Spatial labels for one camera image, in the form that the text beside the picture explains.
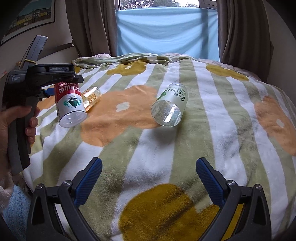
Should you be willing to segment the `person's left hand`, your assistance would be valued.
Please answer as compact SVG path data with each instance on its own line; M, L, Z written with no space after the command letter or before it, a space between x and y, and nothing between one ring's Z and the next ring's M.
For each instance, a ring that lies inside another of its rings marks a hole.
M30 106L14 106L1 111L1 180L9 173L9 163L7 158L8 150L8 127L17 118L23 118L31 111ZM25 129L28 142L32 145L35 142L36 127L38 126L37 116L40 112L35 108L33 117L29 121L29 127Z

